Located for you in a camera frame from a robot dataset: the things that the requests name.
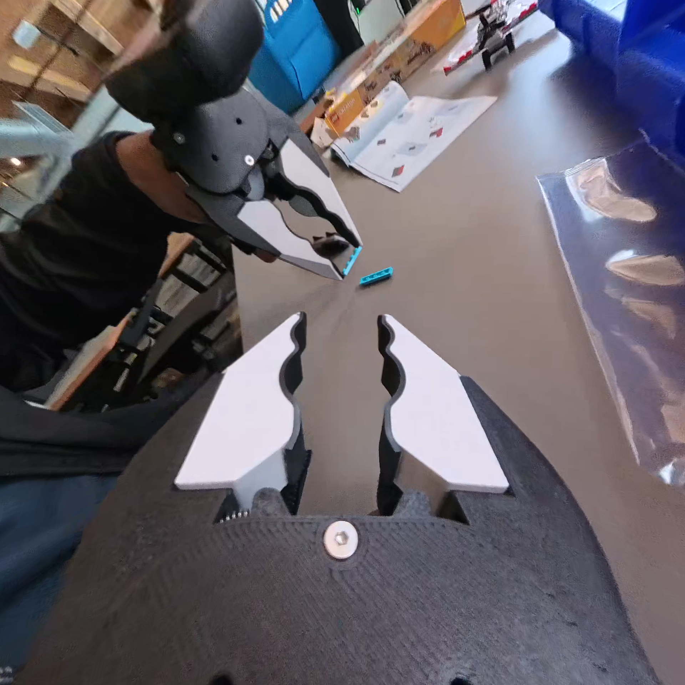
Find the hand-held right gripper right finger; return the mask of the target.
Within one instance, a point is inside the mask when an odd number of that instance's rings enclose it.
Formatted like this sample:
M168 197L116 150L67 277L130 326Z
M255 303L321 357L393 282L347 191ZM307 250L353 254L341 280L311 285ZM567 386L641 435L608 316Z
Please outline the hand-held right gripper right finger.
M393 514L404 494L418 491L430 514L460 518L458 493L508 493L508 478L461 374L389 314L377 318L377 340L388 393L377 512Z

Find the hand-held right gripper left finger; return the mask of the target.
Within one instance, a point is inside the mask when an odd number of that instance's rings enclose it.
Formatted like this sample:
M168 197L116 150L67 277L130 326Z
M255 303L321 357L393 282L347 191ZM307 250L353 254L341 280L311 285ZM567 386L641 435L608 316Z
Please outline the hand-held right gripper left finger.
M232 513L272 488L296 514L311 462L295 398L306 328L306 313L291 315L225 370L176 475L177 489L229 490Z

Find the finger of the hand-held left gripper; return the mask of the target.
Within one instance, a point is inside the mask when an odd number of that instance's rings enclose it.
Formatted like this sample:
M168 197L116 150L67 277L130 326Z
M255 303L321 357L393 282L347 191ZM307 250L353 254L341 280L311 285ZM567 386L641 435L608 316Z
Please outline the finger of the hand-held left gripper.
M309 203L316 217L326 220L354 248L363 242L329 173L291 138L287 138L270 162L271 193L290 201Z
M312 243L287 226L280 210L267 199L244 200L232 193L212 194L196 187L187 187L186 196L239 247L269 253L323 278L340 281L349 275L349 263L339 269L330 258L319 255Z

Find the person's left forearm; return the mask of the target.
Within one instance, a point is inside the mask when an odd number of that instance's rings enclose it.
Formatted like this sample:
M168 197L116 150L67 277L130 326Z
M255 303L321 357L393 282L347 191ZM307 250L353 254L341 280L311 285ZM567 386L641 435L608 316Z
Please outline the person's left forearm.
M45 385L64 352L119 323L140 303L171 234L211 240L150 132L110 132L16 231L1 234L1 387Z

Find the black office chair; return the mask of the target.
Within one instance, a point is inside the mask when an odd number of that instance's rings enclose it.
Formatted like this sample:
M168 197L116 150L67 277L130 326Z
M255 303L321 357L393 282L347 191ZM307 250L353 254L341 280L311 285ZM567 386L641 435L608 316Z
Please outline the black office chair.
M233 257L227 240L194 239L162 271L107 356L101 410L156 398L215 356L216 339L232 328Z

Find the blue felt tote bag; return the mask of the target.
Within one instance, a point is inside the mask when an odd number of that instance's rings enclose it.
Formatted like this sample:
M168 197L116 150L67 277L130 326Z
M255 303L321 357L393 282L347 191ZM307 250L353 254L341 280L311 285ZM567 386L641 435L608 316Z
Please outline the blue felt tote bag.
M313 1L262 3L264 39L248 80L288 115L319 90L341 53Z

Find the open instruction booklet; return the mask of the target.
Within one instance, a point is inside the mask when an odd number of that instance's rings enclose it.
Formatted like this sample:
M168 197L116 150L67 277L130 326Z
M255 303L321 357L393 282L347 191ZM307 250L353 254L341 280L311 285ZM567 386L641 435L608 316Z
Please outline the open instruction booklet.
M332 153L400 193L496 101L492 96L409 98L391 81L332 142Z

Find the yellow toy set box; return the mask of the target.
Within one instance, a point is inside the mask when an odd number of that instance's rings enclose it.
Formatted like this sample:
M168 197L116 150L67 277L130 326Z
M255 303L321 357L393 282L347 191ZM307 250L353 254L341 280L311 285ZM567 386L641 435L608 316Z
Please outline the yellow toy set box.
M464 30L461 1L420 1L381 42L365 51L366 59L350 69L343 81L323 96L300 124L311 134L321 119L340 137L391 81L403 83L442 47Z

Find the person's black jacket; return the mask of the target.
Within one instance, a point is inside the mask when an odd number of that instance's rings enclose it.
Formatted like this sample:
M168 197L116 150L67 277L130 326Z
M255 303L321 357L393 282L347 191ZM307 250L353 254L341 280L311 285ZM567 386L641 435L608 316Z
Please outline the person's black jacket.
M201 375L159 398L102 413L33 407L1 389L1 477L120 474L202 387Z

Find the red white printed sheet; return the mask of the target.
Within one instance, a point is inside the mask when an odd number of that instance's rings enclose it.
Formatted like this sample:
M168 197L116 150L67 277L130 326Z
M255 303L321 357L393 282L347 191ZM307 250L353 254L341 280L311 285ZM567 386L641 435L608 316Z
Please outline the red white printed sheet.
M478 15L487 9L491 4L508 5L509 28L514 39L515 51L517 46L514 38L514 29L537 13L540 9L537 1L485 1L484 4L480 5L476 10L466 16L467 23L465 26L464 36L459 39L456 45L451 49L450 53L442 64L442 71L445 75L453 73L477 57L482 59L481 56L475 51L477 26L479 24ZM492 62L502 51L506 51L508 55L511 55L506 49L502 49L492 58Z

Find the clear plastic bag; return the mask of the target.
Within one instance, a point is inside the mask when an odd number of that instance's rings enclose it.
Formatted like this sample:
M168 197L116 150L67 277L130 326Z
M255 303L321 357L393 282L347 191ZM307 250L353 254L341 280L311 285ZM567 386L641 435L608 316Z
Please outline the clear plastic bag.
M638 464L684 490L684 171L635 141L537 177Z

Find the black toy vehicle model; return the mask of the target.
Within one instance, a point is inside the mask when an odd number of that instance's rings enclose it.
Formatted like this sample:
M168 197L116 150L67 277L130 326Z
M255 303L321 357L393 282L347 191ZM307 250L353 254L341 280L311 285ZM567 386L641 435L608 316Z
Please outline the black toy vehicle model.
M515 51L508 13L507 4L491 4L478 15L475 51L481 56L487 71L492 68L492 58L502 49L509 54Z

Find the person's blue jeans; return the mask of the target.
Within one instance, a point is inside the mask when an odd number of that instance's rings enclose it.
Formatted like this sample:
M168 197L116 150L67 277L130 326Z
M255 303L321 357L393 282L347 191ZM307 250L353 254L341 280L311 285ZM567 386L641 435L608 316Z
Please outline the person's blue jeans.
M116 475L1 478L1 670L18 671Z

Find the blue plastic bin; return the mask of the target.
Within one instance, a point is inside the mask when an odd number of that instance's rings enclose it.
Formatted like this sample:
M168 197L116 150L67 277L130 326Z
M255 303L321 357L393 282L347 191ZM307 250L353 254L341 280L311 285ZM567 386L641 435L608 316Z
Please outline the blue plastic bin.
M616 99L684 167L684 2L539 1L588 57L614 74Z

